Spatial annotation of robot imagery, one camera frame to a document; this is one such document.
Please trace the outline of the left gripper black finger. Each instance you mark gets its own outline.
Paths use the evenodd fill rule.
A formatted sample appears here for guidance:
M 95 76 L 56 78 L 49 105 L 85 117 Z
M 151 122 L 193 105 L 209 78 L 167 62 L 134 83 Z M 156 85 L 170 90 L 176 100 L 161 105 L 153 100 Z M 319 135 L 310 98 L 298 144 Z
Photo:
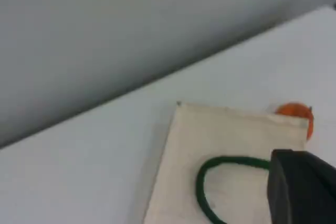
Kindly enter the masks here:
M 271 155 L 267 198 L 272 223 L 305 223 L 309 175 L 299 152 L 274 150 Z
M 312 153 L 308 153 L 307 163 L 317 194 L 317 223 L 335 223 L 335 167 Z

